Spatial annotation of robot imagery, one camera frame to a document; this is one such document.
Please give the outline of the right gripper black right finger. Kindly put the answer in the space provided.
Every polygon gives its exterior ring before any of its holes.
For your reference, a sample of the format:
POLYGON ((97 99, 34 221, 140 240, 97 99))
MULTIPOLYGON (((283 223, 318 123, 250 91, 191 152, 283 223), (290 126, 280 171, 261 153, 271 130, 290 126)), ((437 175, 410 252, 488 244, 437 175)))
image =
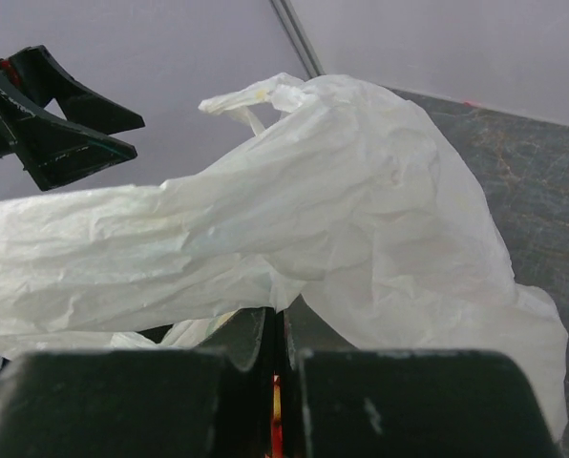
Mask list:
POLYGON ((287 457, 556 457, 508 357, 354 348, 307 307, 282 315, 287 457))

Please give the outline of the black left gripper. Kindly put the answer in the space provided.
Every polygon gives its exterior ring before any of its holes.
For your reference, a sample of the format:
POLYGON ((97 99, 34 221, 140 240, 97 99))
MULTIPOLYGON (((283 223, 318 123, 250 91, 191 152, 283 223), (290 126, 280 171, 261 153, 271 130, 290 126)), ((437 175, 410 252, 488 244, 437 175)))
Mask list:
POLYGON ((74 79, 42 45, 0 58, 0 159, 16 155, 42 191, 136 158, 135 147, 108 135, 144 126, 142 116, 74 79), (52 101, 66 119, 43 109, 52 101))

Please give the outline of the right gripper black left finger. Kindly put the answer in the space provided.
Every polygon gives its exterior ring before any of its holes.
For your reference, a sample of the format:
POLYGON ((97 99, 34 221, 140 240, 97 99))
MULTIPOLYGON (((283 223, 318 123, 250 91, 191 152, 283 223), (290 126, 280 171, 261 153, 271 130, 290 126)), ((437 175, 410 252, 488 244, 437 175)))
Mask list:
POLYGON ((275 314, 191 349, 42 352, 0 373, 0 457, 262 457, 275 314))

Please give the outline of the white plastic bag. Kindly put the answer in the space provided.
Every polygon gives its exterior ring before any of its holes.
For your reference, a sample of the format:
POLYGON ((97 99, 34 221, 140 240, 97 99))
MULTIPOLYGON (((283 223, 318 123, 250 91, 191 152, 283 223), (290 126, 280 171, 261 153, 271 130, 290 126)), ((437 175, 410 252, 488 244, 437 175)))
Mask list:
POLYGON ((427 113, 345 75, 201 102, 254 135, 202 172, 0 201, 0 356, 147 348, 141 331, 303 297, 351 344, 514 360, 554 439, 568 334, 518 284, 484 192, 427 113))

